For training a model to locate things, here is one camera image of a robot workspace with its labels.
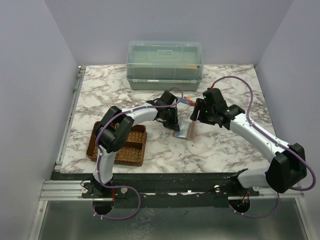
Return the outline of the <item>tan leather card holder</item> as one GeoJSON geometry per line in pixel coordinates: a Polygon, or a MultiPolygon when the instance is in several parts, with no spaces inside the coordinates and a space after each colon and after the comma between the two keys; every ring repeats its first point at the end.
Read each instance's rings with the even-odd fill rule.
{"type": "Polygon", "coordinates": [[[195,121],[179,120],[179,131],[174,131],[172,136],[178,139],[191,140],[194,137],[195,121]]]}

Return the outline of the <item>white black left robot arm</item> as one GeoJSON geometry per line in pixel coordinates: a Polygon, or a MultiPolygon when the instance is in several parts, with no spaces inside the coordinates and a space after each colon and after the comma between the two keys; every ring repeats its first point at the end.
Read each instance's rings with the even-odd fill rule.
{"type": "Polygon", "coordinates": [[[178,108],[182,98],[166,90],[160,97],[148,100],[140,106],[120,109],[112,106],[108,109],[99,125],[95,128],[95,146],[98,149],[93,191],[101,198],[111,191],[109,182],[113,178],[113,166],[117,152],[125,145],[132,127],[157,121],[164,128],[179,131],[178,108]]]}

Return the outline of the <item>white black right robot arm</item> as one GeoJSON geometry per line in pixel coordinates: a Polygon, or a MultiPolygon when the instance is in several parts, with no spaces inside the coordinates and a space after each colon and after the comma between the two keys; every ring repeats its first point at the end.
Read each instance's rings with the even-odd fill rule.
{"type": "Polygon", "coordinates": [[[298,143],[289,144],[260,128],[236,104],[227,105],[218,88],[209,88],[197,98],[190,119],[218,125],[241,136],[267,159],[269,166],[243,169],[231,177],[230,191],[241,196],[249,188],[269,187],[284,193],[307,176],[305,151],[298,143]]]}

